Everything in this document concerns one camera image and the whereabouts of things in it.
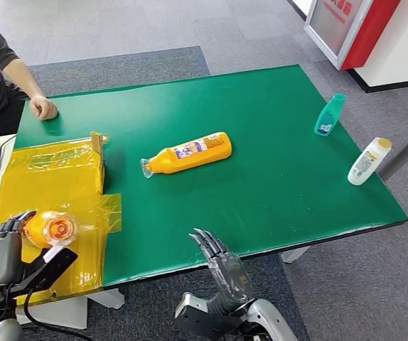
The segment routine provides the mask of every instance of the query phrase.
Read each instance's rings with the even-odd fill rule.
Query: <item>sign board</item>
[[[313,0],[305,31],[340,69],[373,0]]]

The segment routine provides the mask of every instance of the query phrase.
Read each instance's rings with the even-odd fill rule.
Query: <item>yellow tape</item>
[[[76,239],[69,246],[77,260],[50,290],[33,295],[33,302],[101,286],[107,234],[122,228],[122,196],[101,195],[103,141],[92,133],[89,139],[13,151],[1,183],[0,223],[27,210],[55,210],[73,215],[79,224]],[[39,253],[23,240],[23,261],[31,262]]]

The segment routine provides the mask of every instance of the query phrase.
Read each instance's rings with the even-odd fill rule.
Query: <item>plastic bottle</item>
[[[67,246],[76,238],[77,223],[73,215],[64,212],[37,212],[26,222],[24,234],[41,249],[55,245]]]
[[[219,132],[201,137],[185,144],[165,148],[149,160],[141,159],[141,167],[146,178],[155,173],[175,173],[227,158],[231,142],[226,133]]]
[[[341,114],[344,98],[344,94],[334,94],[316,121],[314,132],[320,136],[329,136]]]
[[[369,178],[390,149],[388,139],[375,137],[358,157],[347,174],[353,185],[362,185]]]

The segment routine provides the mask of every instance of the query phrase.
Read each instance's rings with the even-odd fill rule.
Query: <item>fist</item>
[[[57,116],[55,104],[43,96],[35,96],[30,99],[29,108],[38,119],[54,119]]]

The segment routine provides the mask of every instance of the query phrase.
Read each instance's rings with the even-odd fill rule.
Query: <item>person's arm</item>
[[[3,72],[30,97],[29,108],[39,119],[53,119],[57,116],[57,107],[45,96],[35,77],[22,60],[11,60]]]
[[[57,116],[57,108],[54,103],[46,99],[30,70],[9,48],[1,34],[0,70],[30,97],[29,107],[39,119],[52,119]]]

